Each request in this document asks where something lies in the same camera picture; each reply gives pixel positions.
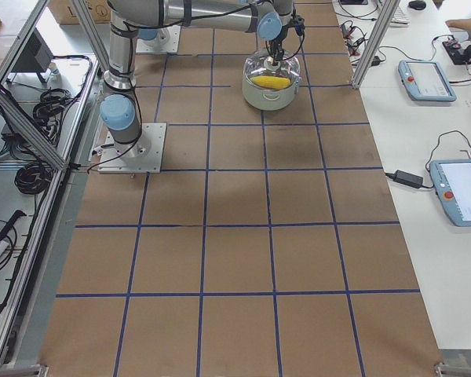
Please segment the brown cardboard floor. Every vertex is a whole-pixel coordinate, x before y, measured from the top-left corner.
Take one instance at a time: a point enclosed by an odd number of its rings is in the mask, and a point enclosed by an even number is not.
[[[331,4],[298,97],[244,102],[254,35],[138,57],[161,174],[92,173],[41,362],[53,377],[419,377],[439,361]],[[296,37],[286,40],[288,49]]]

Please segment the yellow corn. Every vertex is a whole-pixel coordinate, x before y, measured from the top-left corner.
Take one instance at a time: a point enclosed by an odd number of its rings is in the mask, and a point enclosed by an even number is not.
[[[289,78],[275,76],[255,76],[251,78],[251,82],[261,88],[274,90],[281,90],[291,85]]]

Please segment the keyboard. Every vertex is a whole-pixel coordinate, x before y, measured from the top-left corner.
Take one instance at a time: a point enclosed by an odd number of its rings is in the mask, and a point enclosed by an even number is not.
[[[385,0],[375,0],[377,2],[377,6],[379,9],[384,6]],[[401,10],[400,6],[396,8],[394,11],[394,16],[392,16],[391,20],[391,25],[393,27],[407,27],[408,24],[410,23],[410,20],[408,20],[408,16],[403,13],[403,10]]]

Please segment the screen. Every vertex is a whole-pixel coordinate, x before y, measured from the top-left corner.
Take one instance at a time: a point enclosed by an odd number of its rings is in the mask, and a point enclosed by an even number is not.
[[[435,64],[412,62],[407,64],[412,76],[414,76],[414,82],[420,94],[427,97],[445,97],[450,95],[443,77]]]
[[[442,163],[451,191],[462,214],[462,220],[471,221],[471,163]]]

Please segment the cardboard box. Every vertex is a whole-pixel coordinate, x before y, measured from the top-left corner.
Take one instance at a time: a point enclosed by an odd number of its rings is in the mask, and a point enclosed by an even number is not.
[[[106,0],[86,0],[87,6],[94,22],[104,23],[110,21],[111,9]],[[70,0],[50,0],[47,7],[50,9],[58,24],[78,24],[79,19]]]

